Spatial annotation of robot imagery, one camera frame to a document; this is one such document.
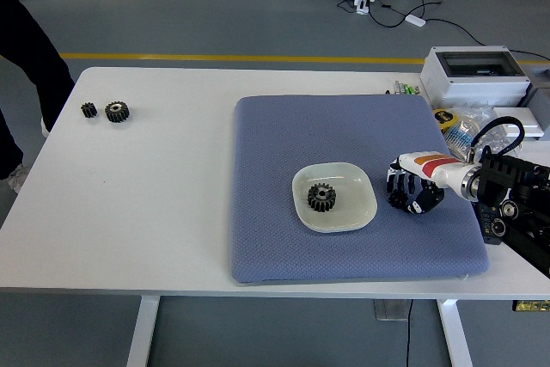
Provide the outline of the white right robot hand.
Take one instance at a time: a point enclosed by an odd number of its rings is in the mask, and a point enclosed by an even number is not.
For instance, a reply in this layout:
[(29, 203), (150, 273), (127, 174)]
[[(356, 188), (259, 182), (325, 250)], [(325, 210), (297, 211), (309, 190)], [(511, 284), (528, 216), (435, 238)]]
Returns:
[(434, 151), (401, 154), (388, 168), (388, 202), (405, 212), (424, 214), (443, 200), (446, 188), (463, 199), (476, 200), (470, 193), (470, 181), (477, 169)]

